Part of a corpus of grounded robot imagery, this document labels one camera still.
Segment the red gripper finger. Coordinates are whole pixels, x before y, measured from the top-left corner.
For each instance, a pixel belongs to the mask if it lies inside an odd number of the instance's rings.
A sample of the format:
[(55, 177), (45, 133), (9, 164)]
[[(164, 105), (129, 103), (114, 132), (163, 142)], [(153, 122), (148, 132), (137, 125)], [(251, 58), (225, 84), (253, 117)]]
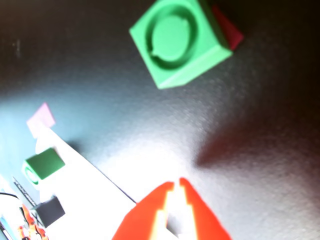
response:
[(232, 238), (228, 232), (191, 183), (186, 178), (181, 177), (179, 185), (184, 187), (186, 201), (192, 207), (196, 239), (231, 240)]
[(150, 240), (155, 226), (165, 226), (167, 223), (166, 196), (173, 189), (174, 183), (167, 181), (151, 191), (126, 214), (112, 238)]

